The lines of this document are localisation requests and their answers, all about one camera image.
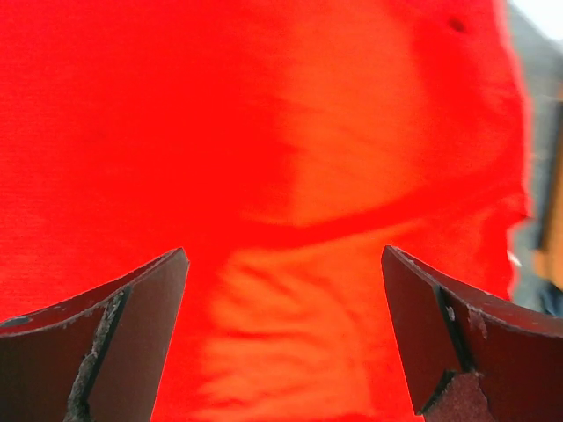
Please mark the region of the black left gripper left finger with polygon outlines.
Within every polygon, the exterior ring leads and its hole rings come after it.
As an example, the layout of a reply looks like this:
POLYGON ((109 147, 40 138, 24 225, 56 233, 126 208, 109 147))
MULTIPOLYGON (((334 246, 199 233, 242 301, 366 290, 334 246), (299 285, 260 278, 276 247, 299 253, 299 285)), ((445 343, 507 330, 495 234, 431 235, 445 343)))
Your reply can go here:
POLYGON ((189 261, 169 251, 118 280, 1 323, 3 421, 151 419, 189 261))

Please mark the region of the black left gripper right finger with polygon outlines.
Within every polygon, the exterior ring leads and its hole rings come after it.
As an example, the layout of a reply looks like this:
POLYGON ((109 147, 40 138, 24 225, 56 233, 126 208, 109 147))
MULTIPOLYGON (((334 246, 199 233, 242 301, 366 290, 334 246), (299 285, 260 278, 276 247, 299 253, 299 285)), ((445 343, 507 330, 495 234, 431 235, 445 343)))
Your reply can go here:
POLYGON ((562 321, 382 255, 384 290, 413 411, 426 421, 560 421, 562 321))

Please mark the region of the red t shirt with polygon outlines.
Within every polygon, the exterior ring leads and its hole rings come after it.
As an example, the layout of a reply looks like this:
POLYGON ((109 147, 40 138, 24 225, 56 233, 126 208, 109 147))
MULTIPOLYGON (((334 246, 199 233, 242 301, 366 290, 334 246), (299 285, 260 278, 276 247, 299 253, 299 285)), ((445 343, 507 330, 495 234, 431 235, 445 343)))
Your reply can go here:
POLYGON ((1 315, 178 247, 157 421, 412 421, 392 244, 506 297, 502 1, 4 1, 1 315))

